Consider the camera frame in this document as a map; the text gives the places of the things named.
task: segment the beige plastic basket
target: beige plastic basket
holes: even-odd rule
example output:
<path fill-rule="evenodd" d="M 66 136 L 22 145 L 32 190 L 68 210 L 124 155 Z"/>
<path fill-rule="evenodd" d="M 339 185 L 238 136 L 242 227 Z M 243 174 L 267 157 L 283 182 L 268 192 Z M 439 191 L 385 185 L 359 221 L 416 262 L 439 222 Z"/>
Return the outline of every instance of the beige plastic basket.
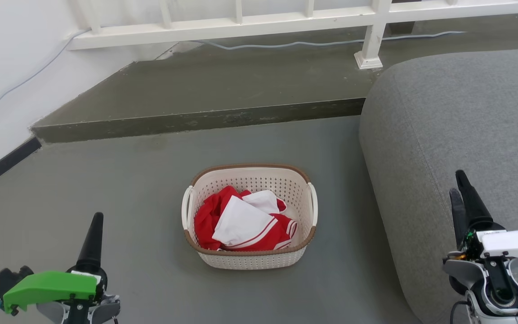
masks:
<path fill-rule="evenodd" d="M 210 195 L 226 186 L 237 191 L 271 190 L 288 207 L 286 215 L 298 223 L 298 234 L 289 247 L 276 251 L 228 252 L 212 251 L 197 244 L 193 218 Z M 181 221 L 187 242 L 208 265 L 220 269 L 259 270 L 290 266 L 305 252 L 315 235 L 317 225 L 317 193 L 307 175 L 293 166 L 279 164 L 238 164 L 210 168 L 195 177 L 185 191 L 181 205 Z"/>

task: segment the red and white clothing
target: red and white clothing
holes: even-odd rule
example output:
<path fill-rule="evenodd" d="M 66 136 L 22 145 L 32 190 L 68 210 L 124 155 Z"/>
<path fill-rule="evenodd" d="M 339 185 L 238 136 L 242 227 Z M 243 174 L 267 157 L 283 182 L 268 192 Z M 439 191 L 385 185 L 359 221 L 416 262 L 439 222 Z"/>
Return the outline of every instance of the red and white clothing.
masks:
<path fill-rule="evenodd" d="M 281 214 L 286 204 L 269 190 L 238 193 L 232 186 L 207 198 L 195 215 L 202 248 L 265 251 L 286 248 L 297 223 Z"/>

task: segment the gray sofa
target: gray sofa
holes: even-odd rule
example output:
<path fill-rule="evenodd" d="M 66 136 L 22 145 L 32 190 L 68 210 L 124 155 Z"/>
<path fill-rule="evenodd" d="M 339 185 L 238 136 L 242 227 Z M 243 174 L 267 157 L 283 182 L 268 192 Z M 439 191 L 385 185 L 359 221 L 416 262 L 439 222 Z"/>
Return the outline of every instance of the gray sofa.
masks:
<path fill-rule="evenodd" d="M 460 299 L 441 269 L 455 249 L 455 171 L 465 170 L 497 223 L 518 230 L 518 50 L 389 68 L 366 99 L 360 141 L 409 306 L 425 324 L 448 323 Z"/>

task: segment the red cloth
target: red cloth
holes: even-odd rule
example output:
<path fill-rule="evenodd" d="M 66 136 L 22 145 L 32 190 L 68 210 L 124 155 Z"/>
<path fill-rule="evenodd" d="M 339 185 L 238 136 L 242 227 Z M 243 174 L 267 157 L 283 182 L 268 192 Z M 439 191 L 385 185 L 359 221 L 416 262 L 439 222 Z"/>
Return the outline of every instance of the red cloth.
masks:
<path fill-rule="evenodd" d="M 199 240 L 199 246 L 208 250 L 233 250 L 233 251 L 265 251 L 286 248 L 290 245 L 291 239 L 296 233 L 297 223 L 285 215 L 272 213 L 273 220 L 261 229 L 257 229 L 257 235 L 234 246 L 225 246 L 220 241 L 213 239 L 214 230 L 217 223 L 228 205 L 230 199 L 235 197 L 241 199 L 245 195 L 251 194 L 245 190 L 238 193 L 232 186 L 223 188 L 220 192 L 209 196 L 195 215 L 195 234 Z M 286 205 L 284 201 L 277 199 L 279 211 L 284 211 Z"/>

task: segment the white basket handle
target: white basket handle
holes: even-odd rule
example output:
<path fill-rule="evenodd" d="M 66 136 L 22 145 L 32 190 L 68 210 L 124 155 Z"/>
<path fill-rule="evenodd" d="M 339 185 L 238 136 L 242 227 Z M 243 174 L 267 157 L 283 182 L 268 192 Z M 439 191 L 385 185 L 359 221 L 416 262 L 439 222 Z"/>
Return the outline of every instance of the white basket handle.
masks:
<path fill-rule="evenodd" d="M 189 230 L 189 219 L 187 218 L 187 202 L 193 201 L 193 186 L 189 186 L 183 195 L 181 202 L 181 223 L 184 230 Z"/>
<path fill-rule="evenodd" d="M 317 217 L 319 216 L 319 202 L 317 201 L 317 192 L 315 187 L 309 182 L 309 189 L 311 189 L 311 203 L 313 204 L 313 226 L 317 226 Z"/>

